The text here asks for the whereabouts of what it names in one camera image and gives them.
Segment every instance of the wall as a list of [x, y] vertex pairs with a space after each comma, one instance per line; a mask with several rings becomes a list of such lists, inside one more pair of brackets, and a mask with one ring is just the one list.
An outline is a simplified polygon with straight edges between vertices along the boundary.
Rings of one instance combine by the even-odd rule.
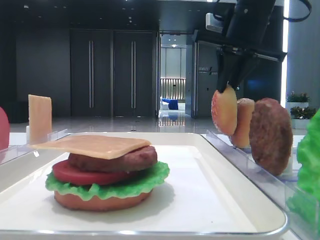
[[15, 27], [0, 23], [0, 105], [17, 99]]
[[218, 82], [217, 49], [212, 44], [199, 43], [198, 51], [196, 116], [210, 117], [212, 96]]
[[[289, 23], [287, 55], [287, 93], [305, 92], [310, 96], [310, 105], [320, 108], [320, 1], [312, 4], [310, 17], [298, 23]], [[301, 3], [291, 1], [290, 17], [306, 14]]]
[[186, 78], [186, 48], [161, 48], [161, 78]]
[[16, 33], [17, 98], [28, 94], [52, 98], [52, 115], [71, 114], [70, 31], [20, 28]]

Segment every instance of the dark wall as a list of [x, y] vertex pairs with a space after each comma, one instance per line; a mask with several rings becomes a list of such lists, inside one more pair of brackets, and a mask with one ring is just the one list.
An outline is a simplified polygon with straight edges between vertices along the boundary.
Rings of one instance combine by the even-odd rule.
[[15, 31], [14, 26], [0, 23], [0, 106], [17, 99]]
[[16, 32], [17, 99], [28, 94], [50, 97], [52, 115], [71, 114], [70, 31], [19, 28]]
[[[262, 45], [272, 51], [282, 51], [283, 7], [274, 8]], [[244, 81], [245, 98], [255, 101], [262, 98], [281, 98], [282, 63], [262, 59], [257, 68]]]
[[217, 49], [212, 44], [198, 44], [197, 117], [211, 116], [211, 101], [217, 89], [218, 58]]

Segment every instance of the cheese slice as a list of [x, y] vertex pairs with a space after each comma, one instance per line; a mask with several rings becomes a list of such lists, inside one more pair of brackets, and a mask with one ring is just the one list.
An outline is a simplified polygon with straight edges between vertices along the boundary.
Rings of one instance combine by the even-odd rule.
[[28, 95], [30, 143], [47, 141], [52, 132], [52, 101], [50, 97]]
[[116, 159], [131, 151], [150, 146], [145, 139], [102, 135], [67, 136], [56, 141], [34, 144], [35, 149], [55, 149], [98, 159]]

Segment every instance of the ceiling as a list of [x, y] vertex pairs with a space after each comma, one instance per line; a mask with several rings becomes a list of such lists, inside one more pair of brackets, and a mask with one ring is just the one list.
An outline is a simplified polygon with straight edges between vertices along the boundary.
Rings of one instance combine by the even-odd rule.
[[[231, 3], [219, 3], [225, 9]], [[23, 26], [192, 32], [215, 3], [168, 0], [0, 0], [0, 21]]]
[[162, 34], [161, 35], [161, 44], [162, 45], [187, 45], [187, 36], [186, 34]]

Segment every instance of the red object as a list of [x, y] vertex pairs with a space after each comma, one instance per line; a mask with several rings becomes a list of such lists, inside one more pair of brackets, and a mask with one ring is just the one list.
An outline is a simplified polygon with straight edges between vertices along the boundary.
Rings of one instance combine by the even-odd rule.
[[137, 174], [136, 171], [129, 173], [124, 171], [110, 173], [81, 171], [78, 168], [69, 165], [68, 160], [56, 163], [53, 165], [52, 170], [53, 175], [60, 182], [71, 183], [78, 186], [92, 184], [110, 185], [134, 177]]
[[0, 151], [9, 147], [10, 124], [5, 111], [0, 107]]

